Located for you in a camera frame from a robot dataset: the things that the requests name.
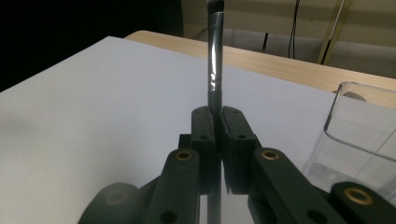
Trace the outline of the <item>brass vertical wall strip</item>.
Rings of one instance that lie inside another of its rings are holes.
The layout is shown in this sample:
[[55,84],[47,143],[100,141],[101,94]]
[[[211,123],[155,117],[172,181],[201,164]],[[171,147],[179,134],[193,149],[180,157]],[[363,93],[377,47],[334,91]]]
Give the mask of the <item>brass vertical wall strip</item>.
[[318,55],[318,64],[327,65],[341,33],[352,0],[336,0],[332,16]]

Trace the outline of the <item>clear acrylic organizer box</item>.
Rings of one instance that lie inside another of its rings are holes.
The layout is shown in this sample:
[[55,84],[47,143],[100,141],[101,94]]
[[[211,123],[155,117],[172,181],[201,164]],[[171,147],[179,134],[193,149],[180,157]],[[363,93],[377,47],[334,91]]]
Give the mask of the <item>clear acrylic organizer box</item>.
[[351,181],[396,205],[396,91],[341,83],[303,174],[322,190]]

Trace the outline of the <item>black makeup brush silver ferrule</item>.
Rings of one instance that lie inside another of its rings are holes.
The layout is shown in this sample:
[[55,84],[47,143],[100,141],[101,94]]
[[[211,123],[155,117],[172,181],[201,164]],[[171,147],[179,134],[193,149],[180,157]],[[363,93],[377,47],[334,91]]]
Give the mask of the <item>black makeup brush silver ferrule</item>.
[[208,107],[214,127],[214,187],[207,196],[207,224],[221,222],[220,110],[222,105],[222,33],[224,0],[206,0],[208,32]]

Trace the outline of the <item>light wooden table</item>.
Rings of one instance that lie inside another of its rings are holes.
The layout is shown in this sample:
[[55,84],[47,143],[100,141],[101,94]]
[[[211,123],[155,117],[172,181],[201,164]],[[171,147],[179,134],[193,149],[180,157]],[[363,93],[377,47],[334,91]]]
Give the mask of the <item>light wooden table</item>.
[[[127,35],[126,39],[194,57],[207,57],[207,44],[202,41],[150,31],[137,31]],[[346,81],[396,91],[396,79],[393,78],[377,77],[232,47],[224,47],[223,53],[223,61],[228,65],[323,91],[336,91],[338,86]]]

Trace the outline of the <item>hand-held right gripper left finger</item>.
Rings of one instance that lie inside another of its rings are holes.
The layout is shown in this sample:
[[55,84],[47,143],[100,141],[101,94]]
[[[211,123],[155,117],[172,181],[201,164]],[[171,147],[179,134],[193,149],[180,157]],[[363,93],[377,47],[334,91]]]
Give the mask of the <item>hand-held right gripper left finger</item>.
[[191,112],[191,133],[179,136],[178,147],[190,148],[199,154],[200,191],[203,195],[211,194],[215,181],[215,134],[213,117],[207,106]]

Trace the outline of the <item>black curtain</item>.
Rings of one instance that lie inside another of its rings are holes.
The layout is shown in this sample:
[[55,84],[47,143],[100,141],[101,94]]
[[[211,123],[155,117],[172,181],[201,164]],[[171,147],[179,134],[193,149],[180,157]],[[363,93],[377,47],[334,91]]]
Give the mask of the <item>black curtain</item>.
[[183,35],[181,0],[0,0],[0,92],[106,36]]

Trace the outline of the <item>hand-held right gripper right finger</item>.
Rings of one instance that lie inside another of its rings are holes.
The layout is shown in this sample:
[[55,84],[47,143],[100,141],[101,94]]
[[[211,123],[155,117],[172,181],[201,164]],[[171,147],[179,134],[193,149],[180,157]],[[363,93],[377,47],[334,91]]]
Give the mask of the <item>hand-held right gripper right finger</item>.
[[231,194],[248,194],[252,179],[250,160],[261,144],[242,111],[224,106],[221,111],[221,150],[224,178]]

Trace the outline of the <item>white table mat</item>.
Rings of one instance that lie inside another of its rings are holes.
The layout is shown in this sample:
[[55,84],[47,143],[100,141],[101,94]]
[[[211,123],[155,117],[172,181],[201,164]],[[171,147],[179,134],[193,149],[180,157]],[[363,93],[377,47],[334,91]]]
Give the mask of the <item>white table mat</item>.
[[[0,92],[0,224],[78,224],[114,182],[162,170],[206,102],[206,58],[108,37]],[[302,166],[335,91],[228,64],[223,102]]]

